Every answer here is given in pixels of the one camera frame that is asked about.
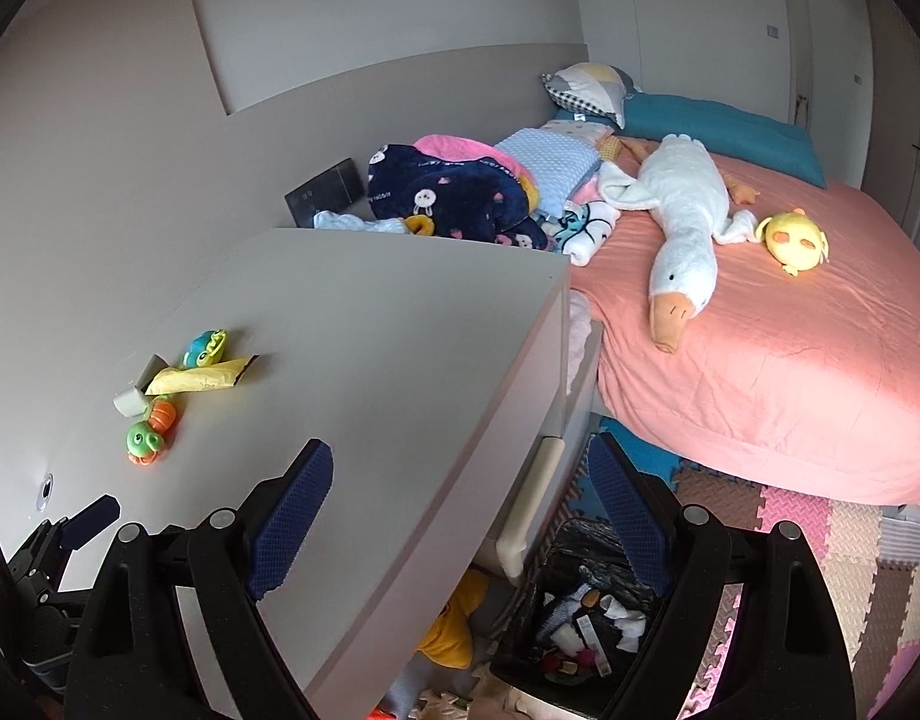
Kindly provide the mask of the pink folded garment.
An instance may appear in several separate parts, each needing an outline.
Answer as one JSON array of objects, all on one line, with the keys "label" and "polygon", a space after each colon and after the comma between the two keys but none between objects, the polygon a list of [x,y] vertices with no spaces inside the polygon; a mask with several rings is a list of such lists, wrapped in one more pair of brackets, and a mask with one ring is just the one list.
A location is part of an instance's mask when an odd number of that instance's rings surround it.
[{"label": "pink folded garment", "polygon": [[430,135],[424,135],[424,137],[416,140],[412,146],[419,149],[421,153],[445,161],[496,161],[497,164],[505,167],[523,187],[536,187],[535,179],[522,163],[519,163],[510,154],[504,153],[495,146],[478,142],[473,138],[430,133]]}]

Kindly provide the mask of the pink bed sheet mattress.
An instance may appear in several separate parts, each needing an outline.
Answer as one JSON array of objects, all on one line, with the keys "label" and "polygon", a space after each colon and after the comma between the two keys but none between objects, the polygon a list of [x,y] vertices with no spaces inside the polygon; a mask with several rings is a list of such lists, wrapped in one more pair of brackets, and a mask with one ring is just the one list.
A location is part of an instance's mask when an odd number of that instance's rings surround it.
[{"label": "pink bed sheet mattress", "polygon": [[622,215],[572,270],[603,323],[610,415],[650,444],[757,483],[860,504],[920,507],[920,252],[866,193],[722,158],[759,192],[754,215],[802,208],[828,263],[787,275],[759,244],[718,249],[711,304],[672,355],[649,332],[649,275],[663,242]]}]

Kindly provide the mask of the teal and yellow toy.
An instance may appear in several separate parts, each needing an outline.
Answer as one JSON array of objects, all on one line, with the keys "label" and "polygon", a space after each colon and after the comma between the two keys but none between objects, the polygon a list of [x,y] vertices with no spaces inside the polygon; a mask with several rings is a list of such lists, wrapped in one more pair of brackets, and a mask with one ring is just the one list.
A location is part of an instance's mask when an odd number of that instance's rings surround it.
[{"label": "teal and yellow toy", "polygon": [[225,330],[206,330],[188,344],[185,356],[183,356],[183,367],[194,369],[195,367],[214,366],[224,358],[225,344],[227,344]]}]

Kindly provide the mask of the light blue knit blanket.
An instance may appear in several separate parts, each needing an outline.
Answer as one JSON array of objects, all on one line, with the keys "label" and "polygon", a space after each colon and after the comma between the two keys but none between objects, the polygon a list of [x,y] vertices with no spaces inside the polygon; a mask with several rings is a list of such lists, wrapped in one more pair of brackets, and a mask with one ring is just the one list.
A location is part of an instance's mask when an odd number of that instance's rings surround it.
[{"label": "light blue knit blanket", "polygon": [[559,218],[601,164],[592,145],[544,128],[520,128],[496,148],[530,172],[538,190],[536,210],[546,218]]}]

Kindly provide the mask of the green frog toy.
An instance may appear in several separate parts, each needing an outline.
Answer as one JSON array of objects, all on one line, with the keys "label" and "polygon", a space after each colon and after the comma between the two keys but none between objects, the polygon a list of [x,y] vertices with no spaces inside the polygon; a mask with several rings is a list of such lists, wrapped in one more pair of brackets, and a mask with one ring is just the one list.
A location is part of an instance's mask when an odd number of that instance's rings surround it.
[{"label": "green frog toy", "polygon": [[169,397],[152,400],[146,416],[129,427],[124,445],[134,465],[152,465],[169,447],[169,434],[178,421],[178,410]]}]

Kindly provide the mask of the grey wardrobe door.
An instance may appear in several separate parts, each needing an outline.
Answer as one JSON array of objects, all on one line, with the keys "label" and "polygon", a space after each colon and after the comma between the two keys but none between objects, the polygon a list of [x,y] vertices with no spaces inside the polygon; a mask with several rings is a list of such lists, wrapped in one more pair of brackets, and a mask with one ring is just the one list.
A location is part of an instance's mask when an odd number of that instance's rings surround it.
[{"label": "grey wardrobe door", "polygon": [[867,0],[787,0],[793,122],[808,132],[824,176],[864,180],[873,119],[873,41]]}]

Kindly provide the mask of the black trash bin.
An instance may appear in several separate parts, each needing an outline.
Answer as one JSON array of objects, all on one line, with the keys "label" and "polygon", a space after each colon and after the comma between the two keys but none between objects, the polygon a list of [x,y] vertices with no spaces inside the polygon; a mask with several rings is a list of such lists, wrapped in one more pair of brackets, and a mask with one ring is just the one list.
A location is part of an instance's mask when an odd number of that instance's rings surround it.
[{"label": "black trash bin", "polygon": [[579,718],[675,718],[717,616],[730,541],[699,507],[650,544],[645,582],[610,527],[565,523],[508,622],[491,673]]}]

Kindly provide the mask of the white cloth near panel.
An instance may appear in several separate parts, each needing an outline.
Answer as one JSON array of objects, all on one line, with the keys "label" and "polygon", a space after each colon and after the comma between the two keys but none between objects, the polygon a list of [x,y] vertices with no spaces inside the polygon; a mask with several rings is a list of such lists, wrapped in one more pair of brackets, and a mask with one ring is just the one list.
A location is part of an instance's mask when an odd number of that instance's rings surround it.
[{"label": "white cloth near panel", "polygon": [[407,234],[406,224],[398,218],[388,220],[362,220],[359,216],[334,211],[316,211],[313,227],[318,231],[382,232],[382,234]]}]

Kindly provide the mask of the white goose plush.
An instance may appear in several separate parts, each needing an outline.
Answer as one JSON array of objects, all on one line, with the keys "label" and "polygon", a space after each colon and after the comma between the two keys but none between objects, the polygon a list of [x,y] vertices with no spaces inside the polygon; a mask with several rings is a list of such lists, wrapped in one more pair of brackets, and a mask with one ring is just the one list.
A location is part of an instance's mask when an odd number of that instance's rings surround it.
[{"label": "white goose plush", "polygon": [[650,148],[622,137],[636,174],[618,163],[601,166],[600,199],[616,210],[645,211],[663,232],[649,280],[649,328],[654,345],[672,355],[688,323],[706,309],[717,288],[719,245],[750,242],[759,192],[712,160],[706,145],[668,133]]}]

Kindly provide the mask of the small white carton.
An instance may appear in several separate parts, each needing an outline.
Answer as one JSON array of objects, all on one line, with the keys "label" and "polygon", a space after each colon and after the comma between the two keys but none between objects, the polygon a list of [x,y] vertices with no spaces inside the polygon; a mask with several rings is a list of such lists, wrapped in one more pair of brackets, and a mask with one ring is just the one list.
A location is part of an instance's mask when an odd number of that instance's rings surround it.
[{"label": "small white carton", "polygon": [[147,397],[146,390],[151,385],[158,372],[167,367],[167,361],[159,355],[152,355],[147,359],[146,366],[142,367],[139,376],[121,394],[113,398],[113,406],[125,418],[140,418],[151,405],[151,397]]}]

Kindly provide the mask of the yellow chick plush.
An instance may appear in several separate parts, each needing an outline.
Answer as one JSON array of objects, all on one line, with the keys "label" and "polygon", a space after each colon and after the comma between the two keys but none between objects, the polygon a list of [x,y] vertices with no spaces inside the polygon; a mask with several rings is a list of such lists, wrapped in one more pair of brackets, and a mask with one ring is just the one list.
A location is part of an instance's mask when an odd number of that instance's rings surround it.
[{"label": "yellow chick plush", "polygon": [[754,240],[762,242],[791,277],[829,260],[828,238],[803,208],[768,216],[757,225]]}]

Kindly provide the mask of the teal long pillow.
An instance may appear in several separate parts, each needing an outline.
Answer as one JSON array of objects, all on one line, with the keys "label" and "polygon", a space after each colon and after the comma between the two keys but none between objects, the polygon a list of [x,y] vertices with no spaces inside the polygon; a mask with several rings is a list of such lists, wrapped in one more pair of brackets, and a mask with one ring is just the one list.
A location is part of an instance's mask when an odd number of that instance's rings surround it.
[{"label": "teal long pillow", "polygon": [[652,142],[660,142],[668,133],[689,135],[711,153],[767,167],[814,187],[828,187],[810,135],[795,125],[673,94],[636,94],[627,101],[624,112],[626,127],[622,130],[601,115],[583,114],[582,121],[611,125],[619,135]]}]

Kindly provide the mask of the black wall switch panel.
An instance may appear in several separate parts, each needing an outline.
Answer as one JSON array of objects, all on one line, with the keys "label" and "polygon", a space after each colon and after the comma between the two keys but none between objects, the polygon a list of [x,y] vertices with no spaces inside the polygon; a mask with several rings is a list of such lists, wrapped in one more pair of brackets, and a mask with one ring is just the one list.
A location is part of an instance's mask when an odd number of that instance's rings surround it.
[{"label": "black wall switch panel", "polygon": [[344,158],[287,192],[284,200],[295,226],[312,227],[316,213],[346,213],[364,197],[361,171],[352,158]]}]

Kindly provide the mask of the patterned square pillow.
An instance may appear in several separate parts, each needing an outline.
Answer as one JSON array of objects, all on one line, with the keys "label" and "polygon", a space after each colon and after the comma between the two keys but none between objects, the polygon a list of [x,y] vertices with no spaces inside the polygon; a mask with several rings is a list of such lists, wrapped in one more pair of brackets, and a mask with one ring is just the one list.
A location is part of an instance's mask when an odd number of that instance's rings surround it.
[{"label": "patterned square pillow", "polygon": [[598,62],[579,62],[543,73],[541,84],[559,109],[598,115],[618,128],[626,127],[626,103],[640,88],[624,70]]}]

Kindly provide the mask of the yellow banana snack packet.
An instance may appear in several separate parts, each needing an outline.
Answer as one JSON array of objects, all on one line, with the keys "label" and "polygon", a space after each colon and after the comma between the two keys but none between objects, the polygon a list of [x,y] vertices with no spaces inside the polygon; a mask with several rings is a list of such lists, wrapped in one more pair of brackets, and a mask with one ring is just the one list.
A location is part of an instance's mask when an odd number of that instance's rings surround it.
[{"label": "yellow banana snack packet", "polygon": [[245,372],[257,359],[258,356],[253,355],[248,358],[218,362],[211,366],[190,367],[190,369],[165,367],[152,377],[144,394],[147,397],[168,397],[169,395],[197,394],[197,392],[232,388],[240,382]]}]

